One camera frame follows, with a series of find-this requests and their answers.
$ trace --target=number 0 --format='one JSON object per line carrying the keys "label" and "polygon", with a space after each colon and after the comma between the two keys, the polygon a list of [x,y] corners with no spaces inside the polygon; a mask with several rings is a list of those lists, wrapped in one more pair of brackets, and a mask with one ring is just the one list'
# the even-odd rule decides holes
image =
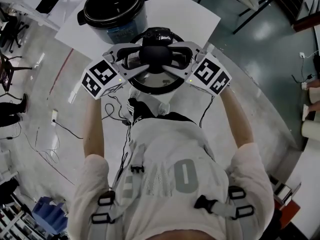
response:
{"label": "number 0", "polygon": [[193,193],[198,189],[198,177],[195,163],[191,159],[184,159],[174,164],[175,188],[181,193]]}

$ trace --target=strap buckle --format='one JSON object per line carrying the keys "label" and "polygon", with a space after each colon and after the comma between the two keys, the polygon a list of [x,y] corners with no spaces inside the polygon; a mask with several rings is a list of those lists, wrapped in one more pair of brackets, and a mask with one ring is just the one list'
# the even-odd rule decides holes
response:
{"label": "strap buckle", "polygon": [[211,211],[212,207],[215,205],[215,203],[218,200],[208,200],[203,194],[196,200],[194,204],[195,209],[200,209],[204,208],[208,212],[208,214],[212,214],[213,212]]}
{"label": "strap buckle", "polygon": [[116,193],[113,190],[109,190],[103,193],[98,199],[99,206],[110,206],[114,203]]}
{"label": "strap buckle", "polygon": [[250,205],[246,205],[246,206],[242,206],[242,207],[237,207],[236,212],[235,212],[235,217],[231,217],[231,219],[235,221],[237,219],[248,217],[248,216],[251,216],[254,214],[255,214],[255,209],[250,204]]}
{"label": "strap buckle", "polygon": [[246,192],[239,186],[229,186],[228,194],[231,200],[243,199],[247,195]]}
{"label": "strap buckle", "polygon": [[92,224],[114,224],[116,222],[115,219],[111,220],[109,213],[95,213],[91,216]]}
{"label": "strap buckle", "polygon": [[143,173],[145,172],[145,168],[144,168],[143,165],[141,165],[141,166],[138,166],[138,165],[133,166],[133,165],[131,165],[131,166],[130,166],[130,170],[131,170],[132,173],[134,173],[134,172],[136,171],[137,174],[138,174],[140,171],[143,172]]}

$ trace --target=white cylinder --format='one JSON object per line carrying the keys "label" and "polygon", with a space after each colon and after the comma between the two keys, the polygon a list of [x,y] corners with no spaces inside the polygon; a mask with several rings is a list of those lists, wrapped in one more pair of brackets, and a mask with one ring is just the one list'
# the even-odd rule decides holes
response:
{"label": "white cylinder", "polygon": [[309,88],[309,99],[311,103],[316,103],[320,101],[320,88]]}
{"label": "white cylinder", "polygon": [[320,122],[305,120],[301,127],[302,136],[320,142]]}

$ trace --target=office chair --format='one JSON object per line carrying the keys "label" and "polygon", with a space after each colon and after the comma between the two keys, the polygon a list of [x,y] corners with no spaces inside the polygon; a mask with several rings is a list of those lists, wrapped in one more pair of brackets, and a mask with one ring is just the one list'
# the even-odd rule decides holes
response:
{"label": "office chair", "polygon": [[11,86],[12,78],[14,76],[15,71],[19,70],[32,70],[32,67],[24,67],[24,66],[12,66],[10,60],[15,58],[21,58],[21,56],[15,56],[8,58],[0,51],[0,84],[2,85],[4,89],[4,94],[0,95],[0,98],[8,95],[16,100],[22,100],[21,98],[17,98],[9,93],[9,89]]}
{"label": "office chair", "polygon": [[3,25],[0,29],[0,48],[3,48],[7,41],[10,41],[9,51],[13,53],[12,46],[16,42],[18,48],[21,44],[18,42],[18,35],[23,29],[29,28],[29,25],[25,24],[23,21],[18,23],[18,18],[16,16],[9,15],[3,11],[0,6],[0,19]]}

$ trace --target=white t-shirt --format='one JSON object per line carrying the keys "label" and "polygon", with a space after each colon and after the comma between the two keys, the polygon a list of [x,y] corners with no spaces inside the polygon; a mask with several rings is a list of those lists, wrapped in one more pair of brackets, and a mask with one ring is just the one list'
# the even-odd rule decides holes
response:
{"label": "white t-shirt", "polygon": [[[226,202],[229,180],[226,172],[209,156],[203,131],[194,123],[148,118],[132,128],[134,147],[143,144],[144,174],[141,192],[123,216],[125,240],[146,240],[172,230],[198,230],[216,240],[226,239],[226,219],[195,209],[196,200]],[[242,146],[231,161],[231,177],[242,187],[258,217],[260,235],[268,226],[273,212],[273,191],[256,144]],[[86,240],[91,215],[98,208],[98,198],[106,192],[109,167],[95,154],[84,162],[77,182],[68,219],[73,240]],[[126,201],[123,190],[130,189],[121,176],[116,190],[119,204]]]}

